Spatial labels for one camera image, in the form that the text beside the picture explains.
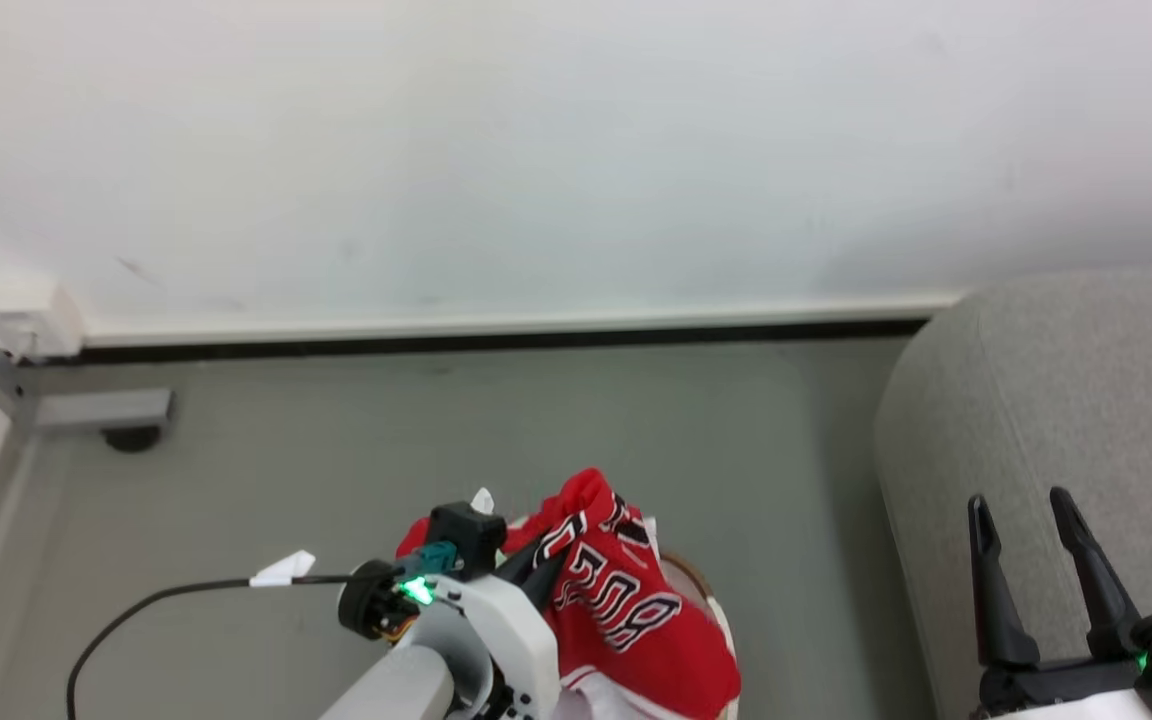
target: floor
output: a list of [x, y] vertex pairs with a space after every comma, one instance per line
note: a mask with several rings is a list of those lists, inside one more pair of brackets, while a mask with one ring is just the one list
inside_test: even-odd
[[[236, 361], [46, 370], [50, 391], [168, 386], [161, 446], [46, 441], [60, 493], [0, 719], [63, 717], [74, 657], [164, 585], [387, 556], [430, 507], [521, 514], [582, 468], [659, 518], [733, 623], [745, 719], [932, 717], [870, 424], [904, 341]], [[312, 719], [381, 649], [332, 588], [175, 598], [106, 642], [81, 720]]]

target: power outlet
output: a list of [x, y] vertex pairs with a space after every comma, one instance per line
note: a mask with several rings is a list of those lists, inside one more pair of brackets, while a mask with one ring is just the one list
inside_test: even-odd
[[78, 306], [54, 278], [0, 276], [0, 343], [20, 357], [69, 357], [83, 347]]

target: green led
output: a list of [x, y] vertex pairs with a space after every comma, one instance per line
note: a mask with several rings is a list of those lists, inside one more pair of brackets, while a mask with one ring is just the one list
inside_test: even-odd
[[411, 578], [402, 584], [403, 593], [420, 605], [434, 605], [434, 593], [430, 592], [425, 578]]

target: cable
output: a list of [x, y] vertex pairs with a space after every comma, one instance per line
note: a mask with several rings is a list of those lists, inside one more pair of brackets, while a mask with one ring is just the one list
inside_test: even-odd
[[[387, 568], [379, 573], [364, 573], [358, 575], [305, 575], [303, 578], [291, 578], [293, 585], [343, 585], [349, 583], [371, 583], [376, 579], [385, 579], [397, 577], [402, 573], [399, 568]], [[88, 659], [96, 652], [97, 647], [100, 647], [100, 643], [105, 642], [114, 630], [119, 629], [119, 626], [127, 623], [128, 620], [132, 619], [137, 612], [144, 611], [147, 606], [154, 605], [154, 602], [160, 600], [166, 600], [166, 598], [175, 597], [179, 594], [189, 594], [196, 592], [207, 592], [207, 591], [223, 591], [223, 589], [233, 588], [252, 588], [251, 578], [238, 578], [238, 579], [212, 579], [210, 583], [192, 583], [188, 585], [177, 585], [176, 588], [166, 588], [161, 591], [156, 592], [142, 600], [136, 602], [136, 605], [128, 607], [123, 611], [122, 615], [115, 617], [105, 629], [101, 630], [92, 638], [92, 642], [88, 643], [84, 647], [82, 655], [78, 655], [78, 661], [74, 662], [73, 670], [69, 670], [69, 683], [65, 685], [65, 713], [69, 720], [77, 720], [77, 711], [74, 710], [74, 694], [78, 689], [78, 674], [83, 670], [83, 665], [88, 665]]]

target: gray fabric upholstery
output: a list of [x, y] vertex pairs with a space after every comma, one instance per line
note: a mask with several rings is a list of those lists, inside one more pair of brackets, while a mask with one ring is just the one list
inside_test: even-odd
[[1152, 270], [1030, 278], [938, 316], [896, 365], [877, 450], [942, 720], [977, 705], [975, 492], [1044, 659], [1087, 654], [1087, 613], [1047, 503], [1055, 484], [1151, 614]]

